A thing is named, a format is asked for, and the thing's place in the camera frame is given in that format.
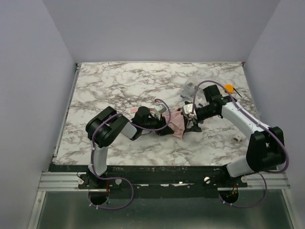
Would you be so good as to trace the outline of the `pink folding umbrella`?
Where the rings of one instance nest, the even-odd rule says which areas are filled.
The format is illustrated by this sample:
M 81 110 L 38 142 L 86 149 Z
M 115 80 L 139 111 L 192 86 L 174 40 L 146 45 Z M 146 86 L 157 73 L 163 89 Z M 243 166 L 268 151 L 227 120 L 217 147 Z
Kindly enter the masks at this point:
M 140 128 L 138 128 L 140 130 L 156 133 L 156 131 L 164 128 L 157 129 L 161 116 L 166 118 L 167 125 L 174 131 L 172 135 L 182 139 L 184 135 L 184 116 L 181 114 L 180 107 L 176 107 L 171 114 L 169 114 L 167 110 L 162 114 L 156 114 L 154 107 L 148 108 L 141 106 L 136 111 L 134 118 L 132 119 L 132 124 L 140 126 Z

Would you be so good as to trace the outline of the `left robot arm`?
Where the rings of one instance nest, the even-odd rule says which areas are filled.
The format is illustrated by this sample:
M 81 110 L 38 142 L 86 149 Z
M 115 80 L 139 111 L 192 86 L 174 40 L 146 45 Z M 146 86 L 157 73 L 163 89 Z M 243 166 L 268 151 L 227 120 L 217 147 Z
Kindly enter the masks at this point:
M 91 142 L 91 158 L 88 165 L 90 173 L 98 179 L 107 171 L 107 154 L 109 146 L 120 135 L 134 141 L 142 132 L 155 132 L 157 135 L 171 135 L 174 131 L 169 127 L 162 113 L 166 111 L 164 105 L 158 105 L 160 111 L 153 112 L 146 106 L 137 109 L 133 119 L 129 120 L 108 106 L 85 127 L 88 139 Z

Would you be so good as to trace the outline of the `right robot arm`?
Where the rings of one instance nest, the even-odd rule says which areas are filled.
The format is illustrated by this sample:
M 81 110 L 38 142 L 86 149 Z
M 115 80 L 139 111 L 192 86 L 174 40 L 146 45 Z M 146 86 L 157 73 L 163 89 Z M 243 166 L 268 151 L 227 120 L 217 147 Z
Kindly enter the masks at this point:
M 230 95 L 223 96 L 217 85 L 210 85 L 203 90 L 206 106 L 196 107 L 185 102 L 182 115 L 192 121 L 190 132 L 199 131 L 199 123 L 218 116 L 230 121 L 247 139 L 248 148 L 243 158 L 224 166 L 224 176 L 241 175 L 266 171 L 286 162 L 284 134 L 279 127 L 270 127 L 261 123 Z

